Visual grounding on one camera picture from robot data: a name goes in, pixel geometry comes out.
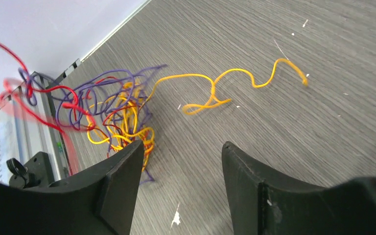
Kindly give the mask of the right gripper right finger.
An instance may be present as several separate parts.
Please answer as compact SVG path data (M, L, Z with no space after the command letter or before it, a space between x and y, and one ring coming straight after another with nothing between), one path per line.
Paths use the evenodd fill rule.
M325 188L290 177L229 141L221 160L236 235L376 235L376 177Z

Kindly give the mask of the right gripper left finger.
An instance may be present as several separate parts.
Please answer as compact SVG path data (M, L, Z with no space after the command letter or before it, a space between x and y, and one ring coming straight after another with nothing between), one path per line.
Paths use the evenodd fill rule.
M0 235L129 234L143 158L135 141L48 187L0 183Z

